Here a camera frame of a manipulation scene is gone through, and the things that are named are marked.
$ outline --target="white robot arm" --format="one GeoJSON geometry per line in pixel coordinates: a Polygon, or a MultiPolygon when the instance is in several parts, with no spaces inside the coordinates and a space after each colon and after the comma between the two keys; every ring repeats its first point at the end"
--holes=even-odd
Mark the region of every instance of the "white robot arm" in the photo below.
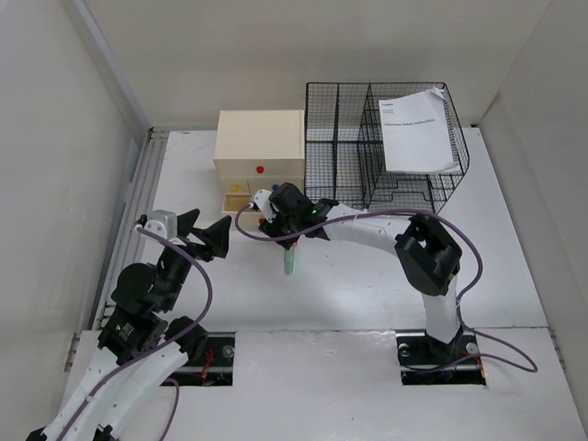
{"type": "MultiPolygon", "coordinates": [[[[461,249],[437,220],[426,215],[362,218],[363,211],[334,200],[322,199],[315,204],[289,183],[273,192],[260,190],[252,201],[266,219],[259,230],[273,238],[346,218],[306,235],[361,243],[396,255],[411,285],[423,296],[426,334],[444,345],[459,336],[456,296],[461,249]]],[[[278,243],[288,249],[297,240],[278,243]]]]}
{"type": "MultiPolygon", "coordinates": [[[[138,227],[166,241],[177,239],[181,245],[176,248],[192,259],[224,258],[231,218],[201,230],[194,227],[198,214],[197,209],[178,217],[153,211],[141,217],[138,227]],[[189,234],[201,243],[190,242],[189,234]]],[[[165,379],[200,357],[208,337],[204,328],[188,317],[168,327],[156,315],[174,308],[191,267],[184,256],[166,247],[156,265],[137,263],[121,271],[111,296],[116,307],[98,336],[84,377],[57,417],[31,432],[27,441],[115,441],[165,379]],[[165,347],[155,350],[163,337],[165,347]]]]}

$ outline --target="instruction manual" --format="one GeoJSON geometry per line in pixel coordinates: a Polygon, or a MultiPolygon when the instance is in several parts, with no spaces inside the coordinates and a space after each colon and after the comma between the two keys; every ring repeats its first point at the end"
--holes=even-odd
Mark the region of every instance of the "instruction manual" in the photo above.
{"type": "Polygon", "coordinates": [[[379,101],[387,171],[449,173],[459,169],[451,152],[444,103],[436,87],[379,101]]]}

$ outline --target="black wire basket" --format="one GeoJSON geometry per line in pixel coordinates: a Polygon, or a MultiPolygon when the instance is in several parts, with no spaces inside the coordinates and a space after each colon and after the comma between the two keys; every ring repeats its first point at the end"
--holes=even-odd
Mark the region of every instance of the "black wire basket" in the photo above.
{"type": "Polygon", "coordinates": [[[308,83],[305,113],[306,195],[337,199],[355,209],[443,208],[469,167],[468,147],[445,83],[308,83]],[[458,171],[386,171],[379,101],[441,90],[458,171]]]}

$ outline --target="white wall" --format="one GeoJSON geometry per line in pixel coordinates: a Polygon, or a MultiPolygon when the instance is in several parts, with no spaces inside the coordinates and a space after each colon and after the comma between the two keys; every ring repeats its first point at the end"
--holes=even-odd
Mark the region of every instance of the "white wall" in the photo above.
{"type": "Polygon", "coordinates": [[[303,108],[309,81],[446,81],[490,105],[549,0],[87,0],[154,125],[303,108]]]}
{"type": "Polygon", "coordinates": [[[0,437],[54,416],[130,132],[59,0],[0,0],[0,437]]]}
{"type": "Polygon", "coordinates": [[[588,3],[554,0],[481,129],[588,426],[588,3]]]}

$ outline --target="green object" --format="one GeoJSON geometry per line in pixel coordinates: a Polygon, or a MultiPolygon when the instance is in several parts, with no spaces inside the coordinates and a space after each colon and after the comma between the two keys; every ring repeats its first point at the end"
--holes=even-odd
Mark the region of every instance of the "green object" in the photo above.
{"type": "Polygon", "coordinates": [[[284,272],[286,276],[294,274],[294,256],[296,246],[291,246],[289,250],[284,250],[284,272]]]}

